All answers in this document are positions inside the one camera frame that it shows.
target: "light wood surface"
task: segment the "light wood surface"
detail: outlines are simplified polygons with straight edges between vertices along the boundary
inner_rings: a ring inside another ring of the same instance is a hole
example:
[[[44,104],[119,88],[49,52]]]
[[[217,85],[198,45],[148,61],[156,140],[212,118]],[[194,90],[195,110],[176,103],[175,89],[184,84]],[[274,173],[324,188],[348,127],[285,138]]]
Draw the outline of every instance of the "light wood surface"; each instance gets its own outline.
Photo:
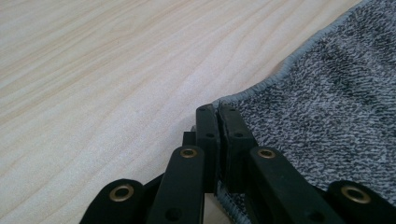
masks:
[[[78,223],[358,1],[0,1],[0,223]],[[205,223],[230,223],[213,197]]]

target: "gray towel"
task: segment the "gray towel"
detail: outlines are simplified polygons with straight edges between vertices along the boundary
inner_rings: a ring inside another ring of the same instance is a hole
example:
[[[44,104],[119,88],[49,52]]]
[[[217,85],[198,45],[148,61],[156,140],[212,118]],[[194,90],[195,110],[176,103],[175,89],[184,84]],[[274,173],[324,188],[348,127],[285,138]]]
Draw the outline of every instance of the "gray towel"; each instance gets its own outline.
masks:
[[[239,109],[259,145],[280,150],[310,184],[352,180],[396,205],[395,68],[396,2],[365,1],[277,74],[219,101]],[[234,221],[249,222],[244,195],[220,192]]]

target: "screw hole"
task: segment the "screw hole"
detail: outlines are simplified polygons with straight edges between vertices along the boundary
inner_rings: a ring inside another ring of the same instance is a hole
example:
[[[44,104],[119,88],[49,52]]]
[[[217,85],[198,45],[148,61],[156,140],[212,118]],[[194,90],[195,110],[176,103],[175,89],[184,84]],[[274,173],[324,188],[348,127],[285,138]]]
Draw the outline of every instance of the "screw hole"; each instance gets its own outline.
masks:
[[[181,210],[178,208],[170,208],[166,211],[165,217],[168,221],[177,222],[181,218]]]
[[[260,149],[257,153],[265,159],[272,159],[276,155],[275,152],[270,149]]]
[[[132,195],[134,195],[134,188],[129,184],[125,184],[115,187],[108,196],[111,201],[120,203],[128,200]]]
[[[369,203],[371,201],[370,196],[366,192],[353,186],[343,186],[341,192],[355,203]]]
[[[180,151],[180,155],[184,158],[192,158],[198,155],[198,152],[192,148],[185,148]]]

